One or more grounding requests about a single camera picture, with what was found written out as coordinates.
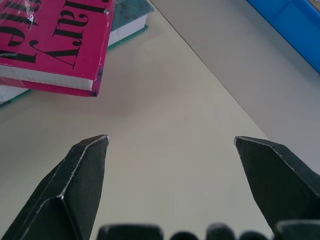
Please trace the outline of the blue plastic bin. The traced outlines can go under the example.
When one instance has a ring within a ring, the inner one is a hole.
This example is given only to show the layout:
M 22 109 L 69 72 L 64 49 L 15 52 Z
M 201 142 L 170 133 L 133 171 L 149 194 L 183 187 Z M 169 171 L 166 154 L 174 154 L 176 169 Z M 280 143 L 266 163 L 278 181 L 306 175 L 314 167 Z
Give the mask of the blue plastic bin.
M 320 0 L 247 0 L 320 74 Z

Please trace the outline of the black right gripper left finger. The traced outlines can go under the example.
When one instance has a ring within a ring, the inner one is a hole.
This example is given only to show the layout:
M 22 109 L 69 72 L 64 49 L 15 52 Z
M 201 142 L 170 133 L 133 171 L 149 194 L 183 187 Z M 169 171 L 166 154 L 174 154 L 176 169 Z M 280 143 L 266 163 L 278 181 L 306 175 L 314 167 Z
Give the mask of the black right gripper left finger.
M 73 145 L 40 181 L 1 240 L 89 240 L 108 145 L 106 134 Z

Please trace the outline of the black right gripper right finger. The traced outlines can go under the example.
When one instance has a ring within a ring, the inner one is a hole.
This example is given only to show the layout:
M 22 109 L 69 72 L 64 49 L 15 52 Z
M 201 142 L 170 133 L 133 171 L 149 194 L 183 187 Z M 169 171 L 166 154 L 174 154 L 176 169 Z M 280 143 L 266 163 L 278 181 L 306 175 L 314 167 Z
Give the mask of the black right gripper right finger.
M 234 145 L 273 240 L 320 240 L 320 175 L 282 144 L 236 136 Z

